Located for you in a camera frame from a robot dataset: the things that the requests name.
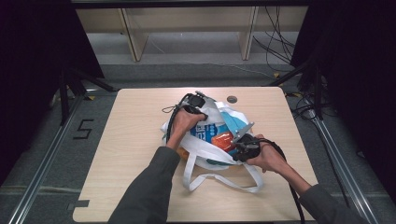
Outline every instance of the white strap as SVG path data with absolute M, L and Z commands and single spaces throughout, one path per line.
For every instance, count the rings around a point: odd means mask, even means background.
M 225 178 L 222 175 L 217 175 L 217 174 L 203 174 L 203 175 L 198 175 L 192 182 L 191 182 L 191 176 L 192 176 L 192 170 L 194 168 L 195 161 L 197 159 L 197 155 L 195 153 L 190 153 L 189 158 L 187 160 L 186 164 L 186 169 L 184 170 L 184 176 L 183 176 L 183 186 L 184 188 L 188 189 L 189 191 L 193 191 L 196 188 L 198 188 L 207 177 L 213 176 L 217 180 L 221 181 L 222 183 L 233 187 L 235 189 L 242 189 L 250 193 L 255 193 L 258 192 L 260 189 L 262 189 L 264 183 L 262 181 L 262 176 L 261 174 L 256 170 L 256 168 L 244 163 L 245 168 L 247 171 L 250 173 L 250 175 L 253 177 L 254 181 L 256 182 L 256 187 L 240 187 L 237 184 L 235 184 L 233 181 Z

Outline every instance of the person's right hand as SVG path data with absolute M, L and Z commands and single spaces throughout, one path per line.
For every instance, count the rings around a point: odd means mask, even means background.
M 262 134 L 256 135 L 256 138 L 264 138 Z M 281 174 L 289 165 L 282 156 L 268 143 L 260 142 L 262 152 L 259 156 L 247 160 L 249 165 L 257 165 L 262 168 L 262 172 L 272 171 Z

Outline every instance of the black cloth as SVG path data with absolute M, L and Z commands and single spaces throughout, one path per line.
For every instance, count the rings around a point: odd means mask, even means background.
M 159 147 L 149 166 L 125 191 L 108 223 L 166 223 L 172 177 L 179 161 L 173 149 Z M 318 223 L 368 223 L 319 185 L 303 194 L 300 203 Z

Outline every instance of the light wood surface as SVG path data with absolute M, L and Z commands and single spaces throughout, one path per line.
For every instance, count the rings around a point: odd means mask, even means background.
M 217 101 L 230 104 L 254 121 L 254 133 L 262 133 L 285 152 L 288 162 L 311 184 L 317 179 L 303 142 L 280 88 L 169 88 L 129 89 L 118 93 L 102 139 L 79 199 L 88 207 L 74 212 L 77 222 L 106 222 L 130 183 L 148 165 L 163 144 L 161 126 L 170 118 L 162 109 L 175 105 L 186 93 L 201 91 Z M 276 221 L 299 220 L 288 183 L 279 175 L 263 175 L 264 188 L 255 194 L 231 189 L 207 179 L 197 190 L 182 186 L 185 167 L 181 161 L 173 178 L 168 221 Z M 194 174 L 204 173 L 196 167 Z M 254 184 L 243 166 L 221 174 L 241 185 Z M 306 219 L 312 219 L 305 212 Z

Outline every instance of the black tape mark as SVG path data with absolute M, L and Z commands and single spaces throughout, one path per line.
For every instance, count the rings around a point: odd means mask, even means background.
M 92 129 L 83 129 L 83 128 L 81 128 L 82 124 L 83 124 L 85 121 L 93 121 L 93 119 L 83 119 L 83 120 L 81 121 L 81 123 L 79 124 L 77 131 L 78 131 L 78 132 L 87 132 L 87 135 L 85 135 L 84 137 L 73 137 L 73 139 L 88 139 L 88 137 L 90 136 L 90 133 L 91 133 Z

